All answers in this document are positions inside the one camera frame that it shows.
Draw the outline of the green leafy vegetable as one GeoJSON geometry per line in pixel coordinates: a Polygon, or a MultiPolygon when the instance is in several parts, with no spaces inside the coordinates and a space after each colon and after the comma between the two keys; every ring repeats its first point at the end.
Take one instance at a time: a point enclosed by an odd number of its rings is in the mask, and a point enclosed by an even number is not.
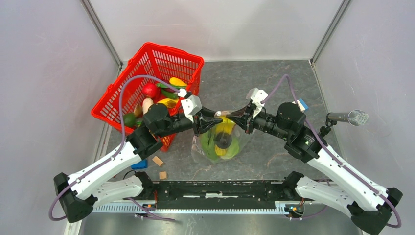
{"type": "Polygon", "coordinates": [[[200,145],[203,150],[204,156],[211,160],[213,163],[217,163],[220,160],[220,157],[216,154],[215,151],[215,129],[211,129],[208,132],[203,133],[200,136],[200,145]]]}

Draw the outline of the clear zip top bag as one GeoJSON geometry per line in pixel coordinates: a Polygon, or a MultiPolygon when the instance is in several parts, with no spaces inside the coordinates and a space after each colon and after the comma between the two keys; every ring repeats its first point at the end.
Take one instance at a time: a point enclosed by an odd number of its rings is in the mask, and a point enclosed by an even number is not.
{"type": "Polygon", "coordinates": [[[239,127],[234,121],[227,118],[231,111],[218,111],[216,118],[221,123],[213,126],[207,132],[194,136],[191,155],[205,158],[212,163],[228,161],[238,155],[251,139],[251,135],[239,127]]]}

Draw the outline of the pale green cabbage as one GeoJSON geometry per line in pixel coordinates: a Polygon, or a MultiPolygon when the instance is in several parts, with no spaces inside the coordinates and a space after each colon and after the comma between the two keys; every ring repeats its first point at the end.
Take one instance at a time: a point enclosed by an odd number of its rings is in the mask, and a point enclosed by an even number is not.
{"type": "Polygon", "coordinates": [[[225,154],[221,156],[222,159],[231,159],[239,153],[239,141],[237,138],[233,138],[230,146],[226,149],[225,154]]]}

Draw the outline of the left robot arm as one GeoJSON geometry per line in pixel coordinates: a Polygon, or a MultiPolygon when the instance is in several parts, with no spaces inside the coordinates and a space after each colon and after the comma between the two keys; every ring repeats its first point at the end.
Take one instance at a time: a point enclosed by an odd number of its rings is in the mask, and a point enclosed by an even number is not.
{"type": "Polygon", "coordinates": [[[203,134],[223,121],[219,111],[190,99],[183,100],[182,106],[184,111],[172,116],[164,104],[151,105],[143,115],[143,123],[130,135],[124,135],[111,154],[76,173],[57,174],[53,178],[56,198],[48,212],[50,220],[66,219],[74,223],[112,201],[136,196],[149,199],[154,187],[147,174],[137,173],[116,182],[111,182],[110,178],[161,149],[162,137],[187,130],[203,134]]]}

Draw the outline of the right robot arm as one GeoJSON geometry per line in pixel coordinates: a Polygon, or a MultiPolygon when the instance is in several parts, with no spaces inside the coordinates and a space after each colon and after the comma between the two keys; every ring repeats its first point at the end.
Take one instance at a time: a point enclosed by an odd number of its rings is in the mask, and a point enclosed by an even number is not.
{"type": "Polygon", "coordinates": [[[403,194],[397,188],[385,188],[345,161],[317,132],[305,126],[306,115],[297,104],[285,102],[272,115],[250,103],[231,112],[227,118],[246,133],[257,129],[285,141],[285,149],[294,158],[328,176],[336,187],[320,184],[298,172],[292,172],[283,185],[289,200],[299,196],[324,203],[346,216],[362,231],[379,234],[392,216],[403,194]]]}

